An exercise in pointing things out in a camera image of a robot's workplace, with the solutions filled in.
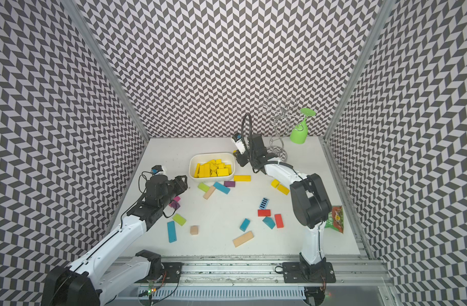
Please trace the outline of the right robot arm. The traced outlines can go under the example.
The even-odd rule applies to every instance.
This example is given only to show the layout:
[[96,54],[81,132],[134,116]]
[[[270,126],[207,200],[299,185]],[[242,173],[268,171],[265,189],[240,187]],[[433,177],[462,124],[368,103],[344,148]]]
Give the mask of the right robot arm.
[[328,262],[323,250],[323,238],[332,204],[321,177],[316,173],[306,175],[299,172],[269,153],[259,134],[245,139],[236,133],[232,136],[232,142],[237,148],[233,155],[241,167],[250,164],[254,172],[264,173],[289,189],[294,215],[307,228],[300,252],[300,272],[308,281],[324,279]]

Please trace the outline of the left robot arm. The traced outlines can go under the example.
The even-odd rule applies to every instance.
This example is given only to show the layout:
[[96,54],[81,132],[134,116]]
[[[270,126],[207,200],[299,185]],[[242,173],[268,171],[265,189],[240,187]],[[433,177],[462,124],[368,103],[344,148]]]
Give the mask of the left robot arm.
[[187,191],[187,176],[174,179],[159,172],[145,184],[138,200],[119,225],[79,259],[52,269],[44,280],[42,305],[106,305],[139,280],[165,280],[161,255],[142,250],[119,268],[108,271],[134,241],[164,216],[164,209]]

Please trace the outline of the yellow square block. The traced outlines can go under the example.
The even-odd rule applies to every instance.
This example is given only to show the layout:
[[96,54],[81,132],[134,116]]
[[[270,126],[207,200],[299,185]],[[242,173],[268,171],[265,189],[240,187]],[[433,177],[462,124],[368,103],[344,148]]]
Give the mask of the yellow square block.
[[280,182],[278,180],[273,180],[271,182],[271,186],[274,187],[274,188],[277,188],[279,185],[280,185]]

